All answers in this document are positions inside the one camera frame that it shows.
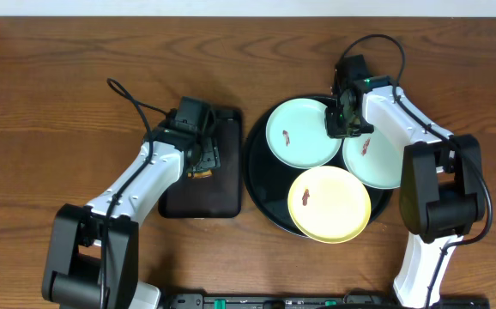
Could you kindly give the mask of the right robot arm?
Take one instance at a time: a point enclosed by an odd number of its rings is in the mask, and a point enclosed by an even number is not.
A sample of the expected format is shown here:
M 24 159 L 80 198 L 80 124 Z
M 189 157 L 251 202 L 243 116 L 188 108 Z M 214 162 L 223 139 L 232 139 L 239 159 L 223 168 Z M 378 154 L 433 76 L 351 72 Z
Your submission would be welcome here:
M 435 305 L 455 247 L 490 218 L 480 144 L 436 125 L 388 76 L 337 77 L 331 91 L 326 130 L 342 139 L 345 167 L 365 185 L 400 191 L 408 243 L 396 298 L 409 308 Z

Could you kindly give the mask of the green and orange sponge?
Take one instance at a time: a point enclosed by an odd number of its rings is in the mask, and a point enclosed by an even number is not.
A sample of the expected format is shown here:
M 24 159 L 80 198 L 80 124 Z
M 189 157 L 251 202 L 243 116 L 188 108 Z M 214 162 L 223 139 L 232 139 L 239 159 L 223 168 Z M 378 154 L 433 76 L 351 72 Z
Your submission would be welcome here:
M 187 173 L 187 177 L 190 179 L 204 179 L 212 176 L 211 170 L 206 170 L 203 172 Z

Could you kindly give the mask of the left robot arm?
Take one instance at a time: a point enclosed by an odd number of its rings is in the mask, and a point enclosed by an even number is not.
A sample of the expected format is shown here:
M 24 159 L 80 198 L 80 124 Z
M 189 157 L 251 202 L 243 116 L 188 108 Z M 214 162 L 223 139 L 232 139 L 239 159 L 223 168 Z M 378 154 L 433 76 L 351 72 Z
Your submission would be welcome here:
M 62 308 L 156 308 L 160 290 L 138 278 L 139 228 L 186 174 L 219 166 L 213 136 L 151 132 L 124 173 L 85 206 L 56 214 L 41 293 Z

